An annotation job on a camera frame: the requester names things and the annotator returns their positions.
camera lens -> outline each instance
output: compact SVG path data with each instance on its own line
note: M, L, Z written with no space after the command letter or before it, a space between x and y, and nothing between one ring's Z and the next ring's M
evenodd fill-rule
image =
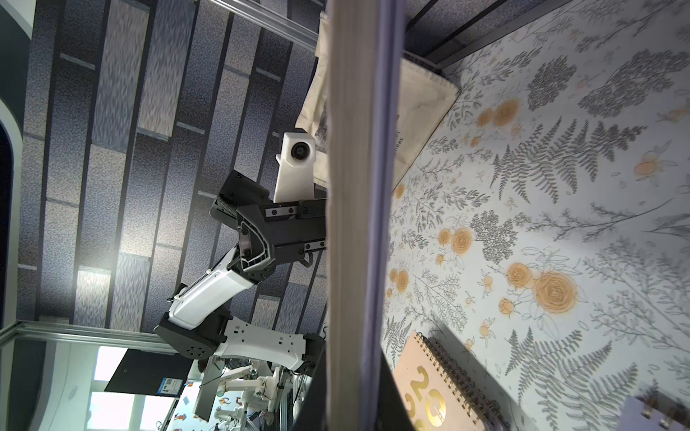
M306 142L297 142L295 145L293 145L293 149L290 151L290 154L295 160L304 160L309 157L309 146L306 144Z

label sticker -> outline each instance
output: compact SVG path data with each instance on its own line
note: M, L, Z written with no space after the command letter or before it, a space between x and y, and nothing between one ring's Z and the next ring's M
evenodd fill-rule
M158 393L166 395L177 395L181 387L182 379L170 379L166 377L161 382L161 385L158 388Z

spiral notebook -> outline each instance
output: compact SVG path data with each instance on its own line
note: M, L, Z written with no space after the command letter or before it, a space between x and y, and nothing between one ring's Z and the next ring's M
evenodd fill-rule
M497 406L444 348L413 332L393 378L417 430L504 431Z
M620 415L618 431L683 431L688 428L673 420L673 411L662 413L656 410L655 403L645 403L630 397L625 401Z

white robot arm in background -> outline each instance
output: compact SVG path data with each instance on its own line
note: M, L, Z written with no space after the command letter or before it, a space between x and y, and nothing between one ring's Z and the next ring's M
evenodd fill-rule
M261 283L276 265L311 266L313 253L326 248L326 200L314 199L315 153L308 134L284 135L273 201L269 191L239 172L228 176L210 215L237 230L238 244L196 282L176 289L154 329L182 356L259 359L306 374L315 367L324 346L318 335L261 328L220 308Z

floral print surface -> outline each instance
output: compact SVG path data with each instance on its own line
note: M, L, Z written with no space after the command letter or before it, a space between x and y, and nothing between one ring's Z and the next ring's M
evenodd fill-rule
M690 404L688 22L573 0L445 69L461 94L392 196L391 367L413 330L456 339L514 430Z

